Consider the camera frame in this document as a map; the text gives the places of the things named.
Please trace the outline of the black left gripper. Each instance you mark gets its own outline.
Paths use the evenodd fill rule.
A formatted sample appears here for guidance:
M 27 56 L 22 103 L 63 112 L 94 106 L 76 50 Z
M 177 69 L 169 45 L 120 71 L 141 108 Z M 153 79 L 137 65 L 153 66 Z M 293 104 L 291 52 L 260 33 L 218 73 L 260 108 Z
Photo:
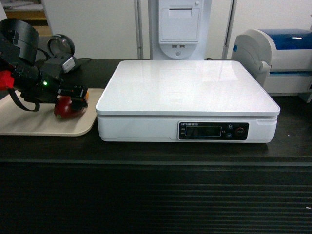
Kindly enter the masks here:
M 71 109 L 82 110 L 88 107 L 88 88 L 84 85 L 60 85 L 63 72 L 61 57 L 48 59 L 41 67 L 36 67 L 13 57 L 14 88 L 22 97 L 33 103 L 61 104 L 61 97 L 70 97 Z

